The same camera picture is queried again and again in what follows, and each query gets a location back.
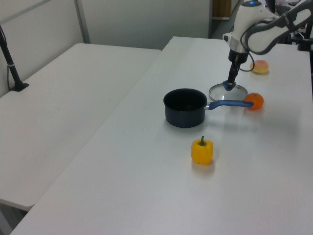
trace fake fruit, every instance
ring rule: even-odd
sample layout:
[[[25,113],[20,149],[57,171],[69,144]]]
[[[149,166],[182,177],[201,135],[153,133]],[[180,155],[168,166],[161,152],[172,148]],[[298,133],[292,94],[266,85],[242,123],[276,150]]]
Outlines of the fake fruit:
[[[252,109],[252,110],[260,109],[264,103],[264,99],[259,93],[250,93],[245,97],[244,100],[252,101],[254,103],[253,106],[249,107],[249,109]]]
[[[254,69],[252,72],[255,73],[266,73],[268,72],[268,63],[265,60],[256,60],[254,61]]]
[[[207,165],[213,158],[213,142],[210,140],[204,140],[202,136],[201,140],[195,140],[191,145],[191,158],[195,163]]]

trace glass lid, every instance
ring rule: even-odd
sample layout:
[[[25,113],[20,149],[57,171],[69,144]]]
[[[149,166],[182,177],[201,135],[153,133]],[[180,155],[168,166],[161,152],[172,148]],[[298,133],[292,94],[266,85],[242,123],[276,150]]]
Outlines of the glass lid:
[[[209,97],[213,101],[221,99],[243,100],[247,94],[248,91],[244,87],[237,84],[231,91],[225,90],[223,83],[211,87],[209,91]]]

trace peach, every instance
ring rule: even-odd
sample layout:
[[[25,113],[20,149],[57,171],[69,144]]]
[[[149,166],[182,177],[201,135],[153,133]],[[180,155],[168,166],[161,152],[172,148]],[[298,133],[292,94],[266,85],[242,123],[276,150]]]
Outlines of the peach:
[[[267,73],[268,72],[268,63],[265,60],[256,60],[254,61],[254,69],[252,72],[255,73]]]

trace pepper stem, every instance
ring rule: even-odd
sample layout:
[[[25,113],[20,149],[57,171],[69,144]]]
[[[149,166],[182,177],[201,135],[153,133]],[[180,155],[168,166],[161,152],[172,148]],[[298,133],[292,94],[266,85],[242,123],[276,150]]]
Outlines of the pepper stem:
[[[206,142],[204,141],[204,136],[201,137],[201,141],[198,144],[201,146],[206,146]]]

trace yellow bell pepper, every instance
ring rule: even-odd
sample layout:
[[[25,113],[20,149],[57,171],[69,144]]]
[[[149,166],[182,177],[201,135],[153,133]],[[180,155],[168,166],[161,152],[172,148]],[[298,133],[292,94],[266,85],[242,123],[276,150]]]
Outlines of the yellow bell pepper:
[[[195,163],[207,165],[213,158],[213,142],[210,140],[204,140],[202,136],[201,140],[195,140],[191,145],[191,158]]]

